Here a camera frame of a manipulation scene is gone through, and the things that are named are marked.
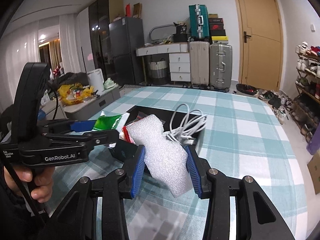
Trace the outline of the person's left hand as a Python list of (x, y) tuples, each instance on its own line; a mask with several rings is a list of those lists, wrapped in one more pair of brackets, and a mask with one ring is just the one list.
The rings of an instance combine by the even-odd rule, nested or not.
[(37, 200), (39, 203), (45, 203), (50, 200), (53, 192), (53, 174), (55, 167), (46, 167), (42, 173), (36, 175), (33, 178), (32, 171), (23, 166), (16, 166), (14, 168), (20, 181), (22, 182), (34, 182), (36, 187), (31, 191), (31, 197)]

